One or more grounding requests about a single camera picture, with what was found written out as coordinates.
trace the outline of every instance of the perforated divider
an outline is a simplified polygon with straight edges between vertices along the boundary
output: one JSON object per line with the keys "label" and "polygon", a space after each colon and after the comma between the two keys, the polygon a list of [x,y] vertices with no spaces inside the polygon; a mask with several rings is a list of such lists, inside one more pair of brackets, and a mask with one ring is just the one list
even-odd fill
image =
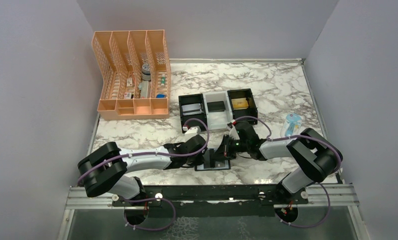
{"label": "perforated divider", "polygon": [[[169,117],[171,68],[163,30],[98,31],[92,47],[103,77],[97,110],[105,120]],[[140,98],[138,87],[145,63],[151,75],[150,97]],[[164,85],[162,74],[166,78]],[[133,86],[127,86],[129,78]],[[133,99],[125,99],[125,93],[133,93]],[[165,97],[156,98],[159,93]]]}

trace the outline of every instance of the plastic package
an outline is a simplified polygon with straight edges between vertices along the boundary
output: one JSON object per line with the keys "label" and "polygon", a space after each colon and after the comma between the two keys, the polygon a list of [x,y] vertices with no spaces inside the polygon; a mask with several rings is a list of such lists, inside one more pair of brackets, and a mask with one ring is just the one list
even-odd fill
{"label": "plastic package", "polygon": [[299,128],[302,126],[302,118],[296,113],[289,113],[284,120],[283,127],[280,131],[281,137],[289,137],[299,133]]}

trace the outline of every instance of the marble pattern surface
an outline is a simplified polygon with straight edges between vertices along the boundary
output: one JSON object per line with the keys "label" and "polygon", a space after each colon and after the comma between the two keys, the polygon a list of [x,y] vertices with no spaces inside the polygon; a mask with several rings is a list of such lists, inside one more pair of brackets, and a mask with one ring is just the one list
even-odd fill
{"label": "marble pattern surface", "polygon": [[[300,129],[314,128],[321,134],[317,113],[299,63],[172,63],[170,117],[168,119],[113,120],[100,119],[93,150],[115,141],[120,148],[149,149],[165,143],[183,141],[178,96],[250,88],[258,108],[258,117],[272,130],[272,138],[280,131],[288,113],[303,119]],[[254,126],[261,138],[268,130]],[[217,148],[226,130],[210,134],[209,148]],[[144,185],[221,185],[271,184],[298,167],[293,158],[282,157],[258,161],[237,157],[230,170],[194,171],[192,168],[170,170],[148,169],[128,173]],[[332,174],[324,183],[336,183]]]}

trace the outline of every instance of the wall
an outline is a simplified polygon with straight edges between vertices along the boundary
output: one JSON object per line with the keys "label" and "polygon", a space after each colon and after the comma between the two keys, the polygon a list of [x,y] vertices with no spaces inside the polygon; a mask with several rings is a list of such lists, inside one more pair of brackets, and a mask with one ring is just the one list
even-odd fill
{"label": "wall", "polygon": [[0,239],[55,239],[102,78],[75,0],[0,1]]}
{"label": "wall", "polygon": [[338,0],[77,0],[94,31],[165,29],[170,58],[305,58]]}
{"label": "wall", "polygon": [[398,239],[398,0],[340,0],[305,67],[371,239]]}

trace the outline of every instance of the table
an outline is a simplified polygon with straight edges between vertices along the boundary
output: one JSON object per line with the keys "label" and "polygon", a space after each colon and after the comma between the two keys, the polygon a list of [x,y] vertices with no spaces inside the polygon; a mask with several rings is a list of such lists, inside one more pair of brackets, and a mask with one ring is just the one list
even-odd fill
{"label": "table", "polygon": [[[119,148],[150,149],[183,141],[178,97],[182,95],[250,88],[258,108],[258,117],[280,137],[287,114],[300,115],[300,131],[313,128],[322,134],[310,90],[301,63],[298,62],[207,62],[171,63],[170,117],[168,119],[112,120],[100,118],[93,150],[107,142]],[[260,123],[254,126],[260,138],[268,135]],[[212,131],[209,148],[217,148],[226,130]],[[230,170],[194,171],[191,168],[148,169],[128,173],[144,185],[231,185],[273,184],[298,167],[291,157],[258,161],[237,157]],[[337,183],[334,174],[324,183]]]}

